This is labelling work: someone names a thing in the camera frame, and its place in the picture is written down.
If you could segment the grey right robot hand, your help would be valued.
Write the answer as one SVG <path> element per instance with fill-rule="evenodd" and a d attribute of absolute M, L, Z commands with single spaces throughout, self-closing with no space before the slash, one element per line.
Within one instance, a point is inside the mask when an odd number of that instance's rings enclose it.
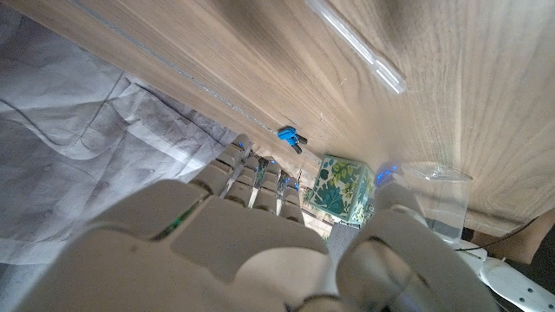
<path fill-rule="evenodd" d="M 471 267 L 391 172 L 338 262 L 301 219 L 288 183 L 249 205 L 239 135 L 191 182 L 161 180 L 87 224 L 17 304 L 20 311 L 494 311 Z"/>

